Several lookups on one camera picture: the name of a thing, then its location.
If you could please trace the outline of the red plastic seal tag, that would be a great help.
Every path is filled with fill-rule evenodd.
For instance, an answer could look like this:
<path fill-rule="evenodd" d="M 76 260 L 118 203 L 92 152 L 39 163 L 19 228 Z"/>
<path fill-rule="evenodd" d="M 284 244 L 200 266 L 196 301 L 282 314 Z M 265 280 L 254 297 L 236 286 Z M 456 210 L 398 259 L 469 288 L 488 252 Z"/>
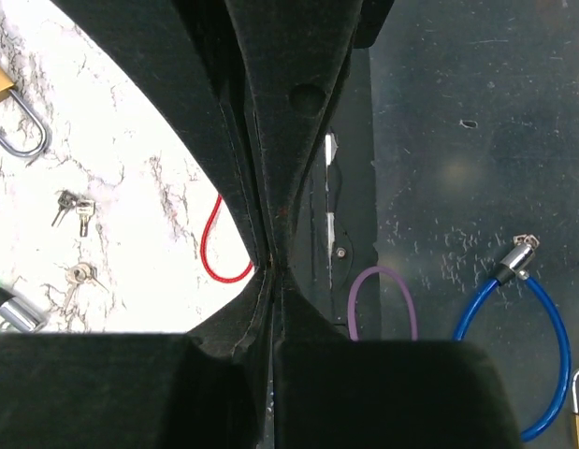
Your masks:
<path fill-rule="evenodd" d="M 221 284 L 235 284 L 246 280 L 253 272 L 253 261 L 249 260 L 242 271 L 237 273 L 226 272 L 219 270 L 219 263 L 215 262 L 211 244 L 213 243 L 213 233 L 219 219 L 220 212 L 224 205 L 223 197 L 218 194 L 213 202 L 210 214 L 204 224 L 203 231 L 199 242 L 199 260 L 205 273 L 215 282 Z"/>

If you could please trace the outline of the green cable lock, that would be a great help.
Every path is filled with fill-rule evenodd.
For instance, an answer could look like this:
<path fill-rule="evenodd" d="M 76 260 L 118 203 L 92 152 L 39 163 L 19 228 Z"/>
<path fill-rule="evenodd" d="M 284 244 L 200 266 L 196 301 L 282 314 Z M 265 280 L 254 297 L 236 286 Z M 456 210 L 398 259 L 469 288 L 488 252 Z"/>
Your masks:
<path fill-rule="evenodd" d="M 22 333 L 35 333 L 48 322 L 46 315 L 27 299 L 0 284 L 0 316 Z"/>

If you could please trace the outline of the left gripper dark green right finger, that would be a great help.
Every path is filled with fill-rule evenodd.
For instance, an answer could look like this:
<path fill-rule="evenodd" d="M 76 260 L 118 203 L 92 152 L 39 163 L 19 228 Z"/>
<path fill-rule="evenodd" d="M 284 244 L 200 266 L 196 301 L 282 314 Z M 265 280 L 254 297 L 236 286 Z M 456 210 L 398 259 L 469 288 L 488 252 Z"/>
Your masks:
<path fill-rule="evenodd" d="M 417 299 L 416 340 L 350 340 L 302 295 L 275 285 L 274 442 L 279 448 L 518 448 L 490 357 L 454 341 L 455 302 Z"/>

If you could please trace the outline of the silver key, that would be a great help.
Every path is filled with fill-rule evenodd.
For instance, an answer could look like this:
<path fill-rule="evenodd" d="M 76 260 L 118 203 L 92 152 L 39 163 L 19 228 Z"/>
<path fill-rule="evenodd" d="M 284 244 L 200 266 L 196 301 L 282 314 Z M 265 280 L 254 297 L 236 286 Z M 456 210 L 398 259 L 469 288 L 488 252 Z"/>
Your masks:
<path fill-rule="evenodd" d="M 68 289 L 65 294 L 63 311 L 67 311 L 77 290 L 84 284 L 93 284 L 106 292 L 108 291 L 108 288 L 97 279 L 97 268 L 86 262 L 79 262 L 69 268 L 65 273 L 65 279 L 68 283 Z"/>

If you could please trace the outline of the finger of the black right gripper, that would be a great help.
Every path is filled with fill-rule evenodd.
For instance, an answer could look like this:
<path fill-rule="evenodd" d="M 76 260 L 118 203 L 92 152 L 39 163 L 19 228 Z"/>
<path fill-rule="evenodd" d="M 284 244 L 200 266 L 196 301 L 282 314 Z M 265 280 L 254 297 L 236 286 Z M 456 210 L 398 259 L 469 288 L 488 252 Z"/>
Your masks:
<path fill-rule="evenodd" d="M 299 199 L 349 73 L 390 1 L 228 1 L 255 118 L 254 161 L 272 259 L 290 259 Z"/>
<path fill-rule="evenodd" d="M 253 265 L 266 263 L 263 232 L 207 69 L 171 1 L 59 1 L 143 92 L 223 196 Z"/>

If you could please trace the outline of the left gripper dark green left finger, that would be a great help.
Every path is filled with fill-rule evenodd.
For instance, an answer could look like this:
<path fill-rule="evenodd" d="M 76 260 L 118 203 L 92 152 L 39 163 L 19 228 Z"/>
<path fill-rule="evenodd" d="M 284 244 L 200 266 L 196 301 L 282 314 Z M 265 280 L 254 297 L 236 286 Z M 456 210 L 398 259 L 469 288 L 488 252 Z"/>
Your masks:
<path fill-rule="evenodd" d="M 273 278 L 181 334 L 0 334 L 0 448 L 254 448 Z"/>

